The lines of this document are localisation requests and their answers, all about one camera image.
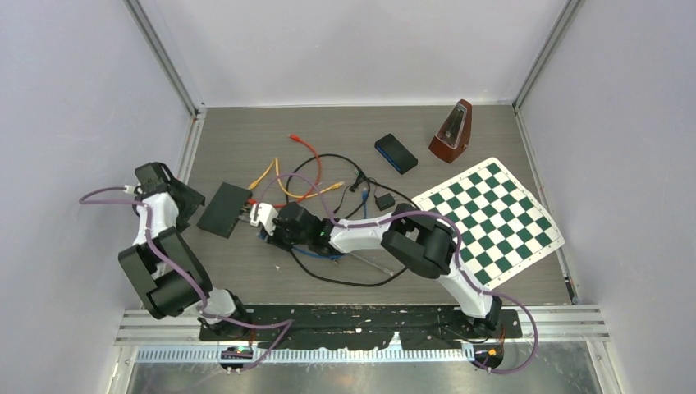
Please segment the dark grey network switch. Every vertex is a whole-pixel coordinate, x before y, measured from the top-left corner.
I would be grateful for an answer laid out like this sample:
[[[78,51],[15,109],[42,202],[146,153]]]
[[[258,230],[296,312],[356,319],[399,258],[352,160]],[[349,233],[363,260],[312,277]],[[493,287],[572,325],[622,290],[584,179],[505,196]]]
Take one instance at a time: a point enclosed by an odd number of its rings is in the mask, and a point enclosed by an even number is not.
[[[197,227],[229,238],[252,195],[251,190],[223,182],[197,222]]]

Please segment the black power adapter with cord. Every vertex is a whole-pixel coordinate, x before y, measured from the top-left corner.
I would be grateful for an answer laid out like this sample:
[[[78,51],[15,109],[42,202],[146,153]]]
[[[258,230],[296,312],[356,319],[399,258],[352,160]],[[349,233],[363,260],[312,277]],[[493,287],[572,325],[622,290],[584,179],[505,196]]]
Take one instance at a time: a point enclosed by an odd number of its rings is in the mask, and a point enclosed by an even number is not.
[[[346,192],[348,190],[350,190],[351,192],[355,192],[361,183],[368,183],[369,185],[377,186],[377,182],[373,178],[365,176],[365,174],[363,172],[357,172],[357,176],[356,176],[355,181],[350,186],[347,186],[343,190],[339,204],[333,209],[334,214],[338,213],[338,211],[341,209],[341,206],[342,206],[343,201],[345,199]],[[369,190],[363,189],[361,192],[360,204],[352,213],[346,215],[346,218],[349,218],[350,216],[352,216],[358,212],[362,212],[364,217],[366,218],[367,213],[368,213],[368,210],[367,210],[368,197],[369,197]],[[388,208],[392,208],[396,204],[396,201],[391,193],[386,193],[383,195],[375,195],[374,202],[380,211],[383,211],[383,210],[388,209]]]

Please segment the small black blue switch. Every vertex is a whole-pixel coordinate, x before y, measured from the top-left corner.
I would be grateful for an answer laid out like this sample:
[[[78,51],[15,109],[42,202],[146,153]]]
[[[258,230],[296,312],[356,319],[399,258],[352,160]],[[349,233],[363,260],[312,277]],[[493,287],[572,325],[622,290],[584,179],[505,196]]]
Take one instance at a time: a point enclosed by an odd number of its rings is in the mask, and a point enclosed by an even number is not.
[[[406,174],[419,163],[419,160],[393,134],[387,134],[376,140],[374,147],[401,175]]]

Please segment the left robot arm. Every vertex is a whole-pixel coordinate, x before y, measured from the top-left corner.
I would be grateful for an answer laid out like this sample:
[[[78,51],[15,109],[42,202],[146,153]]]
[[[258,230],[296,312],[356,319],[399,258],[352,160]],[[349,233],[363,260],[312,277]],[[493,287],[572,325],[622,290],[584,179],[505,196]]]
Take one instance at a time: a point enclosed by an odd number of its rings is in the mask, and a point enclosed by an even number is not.
[[[118,255],[126,277],[155,319],[198,313],[208,333],[240,340],[250,334],[252,319],[237,295],[213,286],[182,231],[205,198],[176,179],[164,163],[135,169],[135,206],[139,230]]]

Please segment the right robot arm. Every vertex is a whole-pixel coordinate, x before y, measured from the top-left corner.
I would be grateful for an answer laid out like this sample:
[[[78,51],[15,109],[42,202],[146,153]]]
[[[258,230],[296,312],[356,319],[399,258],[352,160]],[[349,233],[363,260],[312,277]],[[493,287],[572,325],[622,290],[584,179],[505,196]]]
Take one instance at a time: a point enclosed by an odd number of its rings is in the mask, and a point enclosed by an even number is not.
[[[469,328],[480,337],[501,326],[501,299],[467,269],[461,258],[461,234],[441,214],[398,204],[378,218],[318,218],[297,203],[277,209],[256,204],[251,224],[261,227],[267,243],[291,251],[297,245],[324,258],[356,250],[385,250],[412,273],[440,283],[457,301]]]

